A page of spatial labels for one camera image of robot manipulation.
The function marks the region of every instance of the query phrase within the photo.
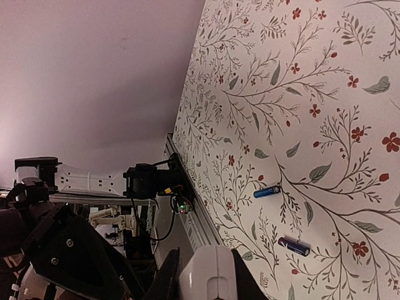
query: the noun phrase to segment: battery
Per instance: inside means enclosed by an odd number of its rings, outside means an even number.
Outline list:
[[[296,242],[285,239],[284,237],[281,237],[280,239],[278,239],[277,243],[293,252],[300,254],[300,255],[307,256],[308,254],[310,254],[309,247],[300,245]]]
[[[281,188],[279,186],[271,186],[266,189],[260,189],[259,191],[254,192],[254,198],[261,198],[269,195],[278,194],[281,192]]]

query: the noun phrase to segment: table surface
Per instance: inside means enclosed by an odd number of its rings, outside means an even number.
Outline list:
[[[400,4],[207,0],[174,130],[271,299],[394,299]],[[282,193],[255,199],[275,184]],[[310,245],[302,257],[280,237]]]

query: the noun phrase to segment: leaf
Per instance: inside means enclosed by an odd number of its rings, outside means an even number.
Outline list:
[[[244,253],[244,254],[242,255],[242,258],[243,258],[245,261],[252,261],[252,260],[253,260],[253,252],[249,251],[249,252]]]
[[[229,143],[229,144],[233,145],[232,140],[230,138],[228,138],[228,137],[224,138],[224,143]]]
[[[256,123],[256,127],[257,127],[258,132],[260,132],[260,123],[258,121],[257,114],[255,112],[252,112],[251,115],[254,118],[254,122]]]
[[[332,163],[328,164],[327,166],[319,166],[313,169],[309,175],[311,182],[317,183],[319,180],[321,180],[325,176],[325,174],[329,171],[331,165]]]
[[[265,154],[261,149],[256,149],[254,151],[254,156],[256,156],[259,159],[264,159],[269,157],[269,155]]]
[[[302,94],[300,94],[300,92],[298,92],[297,90],[295,90],[294,88],[292,88],[292,87],[290,87],[290,86],[288,86],[288,87],[285,89],[285,91],[287,91],[287,92],[289,92],[289,93],[292,93],[292,94],[295,94],[295,95],[300,95],[300,96],[302,96]]]
[[[233,89],[235,87],[235,84],[238,81],[239,76],[236,76],[232,81],[229,83],[229,89]]]
[[[257,234],[256,234],[256,222],[254,221],[252,226],[251,226],[251,234],[254,238],[254,240],[257,241]]]
[[[366,223],[366,222],[360,222],[360,221],[355,221],[354,222],[358,227],[363,229],[364,231],[367,231],[369,233],[378,233],[383,230],[383,228],[379,228],[373,223]]]
[[[294,297],[294,288],[292,284],[290,284],[289,292],[287,292],[287,300],[296,300]]]
[[[399,192],[399,196],[397,197],[397,199],[394,202],[394,205],[398,208],[400,206],[400,192]]]
[[[376,95],[376,94],[381,94],[386,92],[390,88],[390,82],[389,82],[389,77],[383,76],[377,84],[374,84],[373,86],[367,87],[365,90],[367,93]]]
[[[278,64],[277,64],[277,67],[276,67],[276,69],[274,71],[274,74],[272,75],[272,78],[271,78],[271,82],[270,83],[271,83],[272,86],[274,86],[278,82],[279,73],[280,72],[281,72],[281,62],[279,61]]]
[[[286,157],[292,158],[298,152],[300,143],[301,143],[301,141],[299,141],[293,148],[287,150],[286,151]]]
[[[311,221],[314,218],[314,211],[313,211],[313,207],[311,206],[311,204],[309,204],[308,202],[305,202],[304,205],[306,206],[306,211],[307,211],[307,222],[308,222],[308,226],[310,225]]]
[[[231,222],[232,222],[232,218],[229,217],[227,214],[224,215],[224,218],[227,219],[228,221],[231,221]]]

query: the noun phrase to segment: flower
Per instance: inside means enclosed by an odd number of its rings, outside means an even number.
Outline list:
[[[310,109],[310,114],[312,114],[312,116],[314,117],[314,118],[316,118],[317,117],[317,114],[319,114],[321,112],[321,110],[320,109],[317,109],[317,104],[313,104],[312,105],[312,109]]]
[[[386,145],[386,151],[387,152],[398,152],[399,151],[399,146],[400,146],[400,138],[396,137],[397,134],[395,132],[392,132],[389,137],[384,137],[382,140],[382,144]]]
[[[362,241],[360,244],[357,244],[356,242],[352,245],[352,248],[354,249],[354,252],[356,253],[357,256],[362,256],[364,257],[366,253],[368,253],[368,247],[365,246],[365,242]]]
[[[321,13],[318,14],[318,17],[319,17],[320,20],[326,18],[325,11],[321,11]]]
[[[351,138],[355,139],[357,143],[360,142],[361,136],[364,135],[364,131],[360,127],[356,127],[351,131]]]
[[[233,166],[233,164],[235,163],[235,159],[233,158],[233,155],[229,155],[229,165]]]
[[[388,173],[383,173],[382,175],[380,175],[379,177],[379,181],[381,181],[382,183],[384,181],[387,181],[389,179],[389,174]]]
[[[293,19],[296,20],[296,18],[300,18],[300,13],[301,13],[301,9],[296,8],[296,9],[293,11]]]
[[[298,63],[294,63],[294,66],[292,66],[291,68],[290,68],[290,70],[292,70],[293,71],[293,74],[296,74],[298,71],[300,71],[300,68],[298,67]]]
[[[352,86],[353,89],[357,87],[357,83],[359,82],[358,78],[354,78],[353,75],[349,77],[350,82],[347,83],[347,86],[350,88]]]

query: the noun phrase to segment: wall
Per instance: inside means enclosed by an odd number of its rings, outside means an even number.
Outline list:
[[[126,169],[162,158],[202,1],[3,1],[0,186],[15,158]]]
[[[271,299],[398,298],[399,66],[398,1],[206,1],[174,140]]]

